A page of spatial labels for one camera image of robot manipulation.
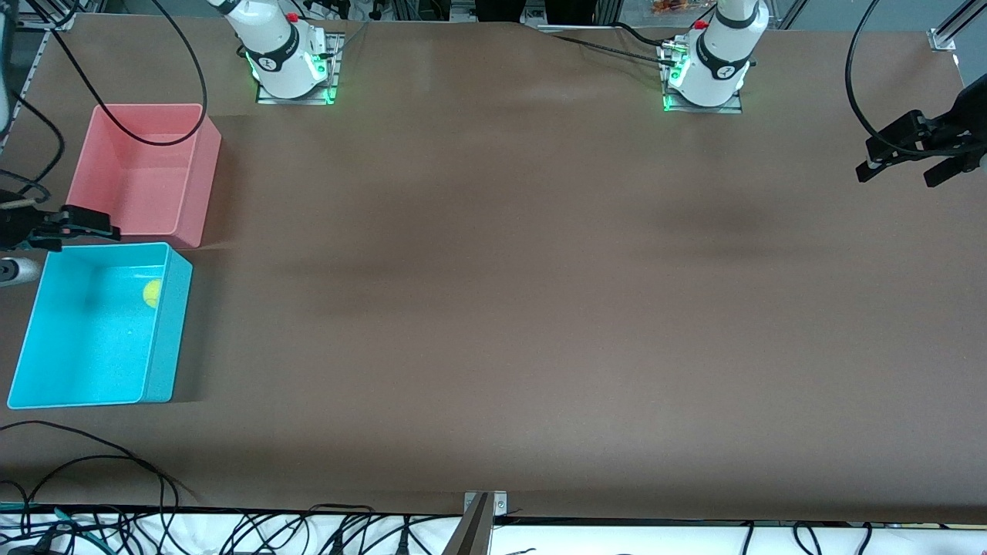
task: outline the tennis ball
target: tennis ball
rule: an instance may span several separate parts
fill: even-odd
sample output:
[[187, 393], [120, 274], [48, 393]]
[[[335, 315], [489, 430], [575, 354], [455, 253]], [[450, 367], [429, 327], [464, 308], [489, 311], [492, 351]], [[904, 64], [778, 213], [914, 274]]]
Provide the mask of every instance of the tennis ball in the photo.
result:
[[161, 297], [161, 280], [151, 279], [144, 285], [144, 302], [151, 308], [157, 308], [159, 297]]

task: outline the pink plastic container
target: pink plastic container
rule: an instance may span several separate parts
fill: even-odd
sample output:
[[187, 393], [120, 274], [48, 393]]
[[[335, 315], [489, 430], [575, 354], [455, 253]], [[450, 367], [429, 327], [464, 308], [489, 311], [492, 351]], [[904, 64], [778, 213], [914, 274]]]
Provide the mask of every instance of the pink plastic container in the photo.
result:
[[[181, 138], [195, 125], [198, 104], [111, 104], [138, 136]], [[173, 146], [140, 143], [96, 106], [75, 168], [68, 202], [110, 215], [125, 242], [165, 241], [176, 249], [202, 243], [202, 227], [219, 156], [219, 131], [209, 117]]]

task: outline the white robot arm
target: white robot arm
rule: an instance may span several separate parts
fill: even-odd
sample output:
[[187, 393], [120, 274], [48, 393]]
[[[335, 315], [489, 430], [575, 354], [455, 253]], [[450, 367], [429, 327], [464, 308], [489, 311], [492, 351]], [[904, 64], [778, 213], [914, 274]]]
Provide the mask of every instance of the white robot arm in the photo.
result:
[[276, 0], [207, 0], [230, 22], [247, 50], [254, 77], [273, 96], [293, 99], [327, 79], [326, 32], [290, 20]]
[[750, 54], [767, 28], [764, 0], [720, 0], [709, 26], [686, 35], [688, 57], [668, 84], [695, 105], [724, 104], [743, 86]]

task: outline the brown table surface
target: brown table surface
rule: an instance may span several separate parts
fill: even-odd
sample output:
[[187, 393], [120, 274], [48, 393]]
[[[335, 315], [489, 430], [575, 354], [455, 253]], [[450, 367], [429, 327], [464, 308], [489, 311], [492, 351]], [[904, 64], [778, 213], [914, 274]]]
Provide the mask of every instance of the brown table surface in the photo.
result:
[[[201, 506], [445, 513], [500, 489], [521, 515], [987, 519], [984, 179], [856, 183], [847, 34], [766, 34], [745, 113], [717, 117], [664, 113], [646, 64], [507, 24], [371, 24], [335, 106], [262, 107], [229, 25], [179, 21], [223, 146], [175, 400], [0, 422], [118, 441]], [[108, 102], [198, 101], [161, 18], [65, 37]], [[920, 34], [859, 58], [878, 124], [959, 89]], [[62, 200], [94, 102], [54, 43], [29, 98], [68, 142]], [[24, 113], [4, 166], [53, 147]], [[34, 295], [0, 290], [3, 397]], [[28, 483], [94, 452], [0, 436]], [[38, 500], [156, 489], [92, 463]]]

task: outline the blue bin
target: blue bin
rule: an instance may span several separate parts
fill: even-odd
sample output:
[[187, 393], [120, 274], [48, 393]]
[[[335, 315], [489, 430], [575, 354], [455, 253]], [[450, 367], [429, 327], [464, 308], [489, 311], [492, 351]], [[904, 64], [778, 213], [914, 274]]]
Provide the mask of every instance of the blue bin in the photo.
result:
[[49, 253], [7, 406], [169, 401], [190, 283], [167, 243]]

